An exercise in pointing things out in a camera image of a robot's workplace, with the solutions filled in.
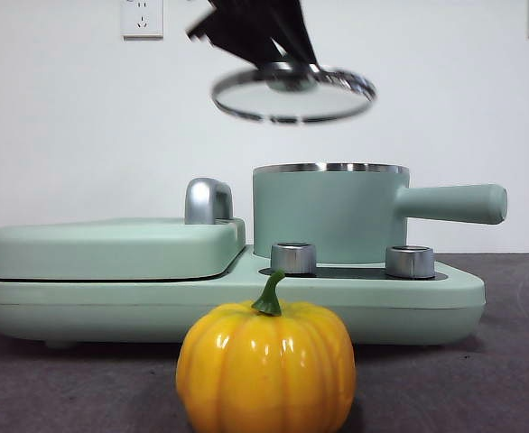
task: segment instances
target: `mint green appliance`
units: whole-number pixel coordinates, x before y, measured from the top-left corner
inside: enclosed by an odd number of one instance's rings
[[[412,190],[406,169],[374,164],[278,167],[255,170],[255,247],[230,188],[206,178],[189,184],[181,218],[0,228],[0,332],[54,347],[179,342],[218,304],[255,299],[278,263],[290,274],[280,296],[333,309],[356,343],[439,345],[475,331],[483,281],[406,247],[405,219],[496,224],[501,187]],[[271,261],[272,250],[285,255]]]

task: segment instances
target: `wall socket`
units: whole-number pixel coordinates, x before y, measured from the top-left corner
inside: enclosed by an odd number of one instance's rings
[[[160,39],[164,34],[163,0],[121,0],[125,38]]]

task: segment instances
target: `yellow pumpkin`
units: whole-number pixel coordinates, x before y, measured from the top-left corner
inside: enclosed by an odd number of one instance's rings
[[[356,384],[348,332],[332,311],[280,302],[273,274],[261,298],[224,304],[182,344],[176,389],[198,433],[330,433]]]

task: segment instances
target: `appliance base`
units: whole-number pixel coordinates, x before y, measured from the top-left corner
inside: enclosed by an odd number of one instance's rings
[[[57,347],[85,341],[181,342],[217,305],[256,299],[267,279],[259,271],[268,266],[248,246],[224,273],[204,280],[0,281],[0,333]],[[435,270],[447,278],[286,278],[277,293],[332,309],[354,343],[441,345],[475,331],[485,287],[480,278],[444,263],[435,263]]]

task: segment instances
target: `lid knob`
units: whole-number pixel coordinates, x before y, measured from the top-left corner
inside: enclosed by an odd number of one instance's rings
[[[385,273],[413,280],[435,276],[435,254],[427,246],[390,246],[385,253]]]
[[[282,270],[287,275],[315,274],[317,250],[304,242],[279,242],[271,247],[271,269]]]

